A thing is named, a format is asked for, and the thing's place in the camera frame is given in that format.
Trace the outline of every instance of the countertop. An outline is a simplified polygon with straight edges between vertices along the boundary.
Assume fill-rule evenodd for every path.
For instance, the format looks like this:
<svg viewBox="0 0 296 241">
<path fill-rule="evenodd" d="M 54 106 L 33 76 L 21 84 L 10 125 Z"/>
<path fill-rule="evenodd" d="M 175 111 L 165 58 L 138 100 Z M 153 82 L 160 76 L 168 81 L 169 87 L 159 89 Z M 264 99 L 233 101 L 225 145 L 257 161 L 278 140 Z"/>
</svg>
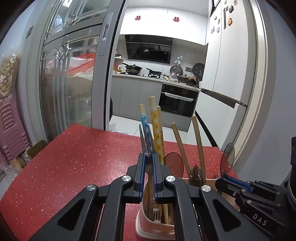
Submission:
<svg viewBox="0 0 296 241">
<path fill-rule="evenodd" d="M 131 74 L 112 74 L 112 75 L 118 76 L 118 77 L 137 78 L 137 79 L 142 79 L 142 80 L 157 81 L 157 82 L 165 83 L 167 85 L 181 87 L 181 88 L 187 89 L 187 90 L 200 91 L 200 88 L 197 88 L 197 87 L 193 87 L 193 86 L 189 86 L 189 85 L 185 85 L 185 84 L 180 84 L 180 83 L 173 82 L 173 81 L 167 81 L 167 80 L 163 80 L 163 79 L 147 77 L 147 76 L 131 75 Z"/>
<path fill-rule="evenodd" d="M 199 165 L 197 146 L 184 144 L 190 167 Z M 179 153 L 165 141 L 165 152 Z M 219 175 L 219 148 L 203 147 L 207 178 Z M 139 137 L 74 124 L 50 142 L 15 178 L 0 202 L 0 212 L 19 239 L 28 240 L 85 186 L 110 184 L 138 161 Z M 127 204 L 123 240 L 140 240 L 135 232 L 139 204 Z"/>
</svg>

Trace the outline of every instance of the bag of peanuts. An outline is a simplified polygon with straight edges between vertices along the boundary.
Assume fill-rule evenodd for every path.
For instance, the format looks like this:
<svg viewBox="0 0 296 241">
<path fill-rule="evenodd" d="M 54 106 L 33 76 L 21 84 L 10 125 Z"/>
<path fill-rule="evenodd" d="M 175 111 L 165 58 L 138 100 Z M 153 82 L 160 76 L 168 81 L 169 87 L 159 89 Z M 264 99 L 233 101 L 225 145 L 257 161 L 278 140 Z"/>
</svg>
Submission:
<svg viewBox="0 0 296 241">
<path fill-rule="evenodd" d="M 5 57 L 0 63 L 0 98 L 8 97 L 17 78 L 19 56 L 16 53 Z"/>
</svg>

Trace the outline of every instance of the white refrigerator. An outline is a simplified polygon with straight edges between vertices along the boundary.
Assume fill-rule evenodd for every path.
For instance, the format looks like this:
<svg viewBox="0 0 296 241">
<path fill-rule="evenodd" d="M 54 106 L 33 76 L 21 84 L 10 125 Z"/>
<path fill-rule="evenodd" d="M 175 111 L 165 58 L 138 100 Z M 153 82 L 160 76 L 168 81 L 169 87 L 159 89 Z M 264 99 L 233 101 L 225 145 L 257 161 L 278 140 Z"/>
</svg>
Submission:
<svg viewBox="0 0 296 241">
<path fill-rule="evenodd" d="M 207 35 L 205 71 L 199 84 L 202 91 L 195 110 L 224 150 L 238 134 L 254 79 L 256 42 L 249 2 L 220 2 L 210 17 Z"/>
</svg>

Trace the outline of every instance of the black built-in oven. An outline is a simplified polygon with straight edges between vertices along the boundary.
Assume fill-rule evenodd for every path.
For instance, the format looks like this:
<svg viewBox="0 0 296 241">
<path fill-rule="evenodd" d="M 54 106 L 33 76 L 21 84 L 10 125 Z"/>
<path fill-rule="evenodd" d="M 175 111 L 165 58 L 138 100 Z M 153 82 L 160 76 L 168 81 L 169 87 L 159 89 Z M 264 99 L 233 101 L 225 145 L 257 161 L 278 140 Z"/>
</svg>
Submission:
<svg viewBox="0 0 296 241">
<path fill-rule="evenodd" d="M 161 111 L 192 117 L 198 92 L 163 84 L 159 99 Z"/>
</svg>

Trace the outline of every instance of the black frying pan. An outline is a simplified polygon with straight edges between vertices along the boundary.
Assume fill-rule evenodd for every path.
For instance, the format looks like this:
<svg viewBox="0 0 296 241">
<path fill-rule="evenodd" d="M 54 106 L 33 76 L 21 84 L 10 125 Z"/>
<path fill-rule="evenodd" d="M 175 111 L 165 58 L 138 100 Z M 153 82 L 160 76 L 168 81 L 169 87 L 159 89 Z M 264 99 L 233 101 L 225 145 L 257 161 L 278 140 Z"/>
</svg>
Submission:
<svg viewBox="0 0 296 241">
<path fill-rule="evenodd" d="M 126 69 L 132 69 L 132 70 L 138 70 L 138 71 L 142 70 L 141 67 L 136 66 L 135 64 L 134 65 L 128 65 L 128 64 L 125 64 L 125 63 L 122 63 L 122 64 L 126 65 Z"/>
<path fill-rule="evenodd" d="M 146 68 L 146 69 L 149 70 L 149 73 L 150 73 L 150 74 L 161 74 L 160 71 L 154 71 L 154 70 L 149 69 L 149 68 Z"/>
</svg>

